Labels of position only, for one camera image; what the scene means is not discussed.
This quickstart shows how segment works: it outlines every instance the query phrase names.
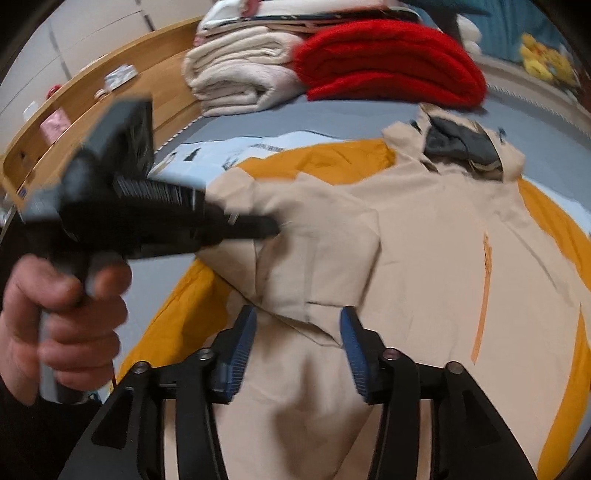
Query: wooden headboard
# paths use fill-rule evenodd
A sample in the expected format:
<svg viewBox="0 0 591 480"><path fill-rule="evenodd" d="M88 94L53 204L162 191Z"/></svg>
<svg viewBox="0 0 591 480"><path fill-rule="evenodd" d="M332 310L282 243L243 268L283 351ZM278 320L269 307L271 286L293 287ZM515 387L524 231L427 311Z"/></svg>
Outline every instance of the wooden headboard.
<svg viewBox="0 0 591 480"><path fill-rule="evenodd" d="M84 69L46 101L0 157L2 187L17 208L31 191L59 179L73 151L117 98L151 96L154 102L154 143L161 146L200 114L181 75L181 63L193 45L200 18L149 33L108 54ZM114 92L95 100L105 76L123 64L133 64L139 75ZM72 126L49 146L40 125L63 108Z"/></svg>

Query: red blanket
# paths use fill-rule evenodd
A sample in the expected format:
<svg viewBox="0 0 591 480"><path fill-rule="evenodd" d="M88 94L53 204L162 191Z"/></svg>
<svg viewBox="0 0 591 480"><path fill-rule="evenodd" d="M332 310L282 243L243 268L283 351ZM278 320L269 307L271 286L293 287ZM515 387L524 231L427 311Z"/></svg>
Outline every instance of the red blanket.
<svg viewBox="0 0 591 480"><path fill-rule="evenodd" d="M396 99L473 108L486 95L482 72L451 37L397 20L327 28L295 52L308 99Z"/></svg>

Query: folded towel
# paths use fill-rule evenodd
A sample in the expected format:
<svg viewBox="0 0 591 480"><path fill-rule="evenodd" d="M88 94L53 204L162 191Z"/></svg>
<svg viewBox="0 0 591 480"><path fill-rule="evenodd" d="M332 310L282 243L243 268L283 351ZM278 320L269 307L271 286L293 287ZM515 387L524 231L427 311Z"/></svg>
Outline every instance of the folded towel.
<svg viewBox="0 0 591 480"><path fill-rule="evenodd" d="M328 28L294 53L309 100L396 99L473 108L486 95L474 61L451 37L409 22L369 20Z"/></svg>
<svg viewBox="0 0 591 480"><path fill-rule="evenodd" d="M303 42L298 35L263 26L238 30L190 50L183 62L183 76L191 86L204 69L227 60L273 65L289 63L291 52Z"/></svg>
<svg viewBox="0 0 591 480"><path fill-rule="evenodd" d="M272 25L278 27L291 25L292 27L298 27L300 31L315 33L328 25L338 25L359 20L374 20L377 18L390 18L413 23L422 23L419 14L407 7L290 15L261 15L257 13L251 17L220 20L213 24L204 19L199 22L197 27L197 37L206 38L212 35L219 35L220 33L238 30L240 28L254 27L255 25L264 25L267 27Z"/></svg>
<svg viewBox="0 0 591 480"><path fill-rule="evenodd" d="M215 28L242 17L310 15L348 10L383 9L396 6L394 0L219 0L205 14L200 29Z"/></svg>
<svg viewBox="0 0 591 480"><path fill-rule="evenodd" d="M258 112L305 91L293 70L247 60L216 63L201 72L191 87L201 100L203 116Z"/></svg>

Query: dark sleeve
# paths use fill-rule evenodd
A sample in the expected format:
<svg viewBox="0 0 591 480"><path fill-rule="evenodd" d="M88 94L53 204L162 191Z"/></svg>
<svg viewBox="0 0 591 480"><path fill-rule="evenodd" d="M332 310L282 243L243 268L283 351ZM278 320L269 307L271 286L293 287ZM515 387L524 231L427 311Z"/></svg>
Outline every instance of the dark sleeve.
<svg viewBox="0 0 591 480"><path fill-rule="evenodd" d="M68 406L42 398L27 407L11 395L0 378L0 478L57 479L99 408L95 401Z"/></svg>

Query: hand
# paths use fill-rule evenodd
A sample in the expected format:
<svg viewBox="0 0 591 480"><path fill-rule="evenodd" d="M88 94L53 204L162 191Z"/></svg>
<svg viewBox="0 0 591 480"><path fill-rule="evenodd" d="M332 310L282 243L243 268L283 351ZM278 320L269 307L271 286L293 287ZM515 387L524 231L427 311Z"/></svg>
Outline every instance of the hand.
<svg viewBox="0 0 591 480"><path fill-rule="evenodd" d="M56 271L46 260L21 258L4 292L0 314L0 375L12 395L33 405L40 382L40 361L56 380L75 390L92 391L113 376L119 353L115 328L127 318L121 295L131 283L131 269L121 262L95 277L94 296L84 298L78 279ZM41 310L49 338L39 343Z"/></svg>

